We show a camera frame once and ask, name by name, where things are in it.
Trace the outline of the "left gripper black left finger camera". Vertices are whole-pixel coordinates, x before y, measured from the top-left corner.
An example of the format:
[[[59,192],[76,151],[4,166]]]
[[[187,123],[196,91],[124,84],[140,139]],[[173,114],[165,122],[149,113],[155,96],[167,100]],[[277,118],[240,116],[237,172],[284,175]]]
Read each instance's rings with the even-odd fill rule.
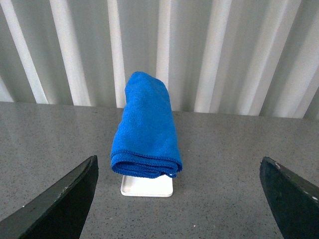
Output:
[[[98,158],[89,157],[0,223],[2,239],[78,239],[95,195]]]

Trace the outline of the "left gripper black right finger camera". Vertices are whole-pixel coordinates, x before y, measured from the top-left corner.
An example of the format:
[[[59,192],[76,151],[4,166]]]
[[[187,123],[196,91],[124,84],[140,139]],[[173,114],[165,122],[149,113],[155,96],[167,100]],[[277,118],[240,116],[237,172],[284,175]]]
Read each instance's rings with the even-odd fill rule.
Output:
[[[260,165],[260,181],[285,239],[319,237],[319,188],[269,157]]]

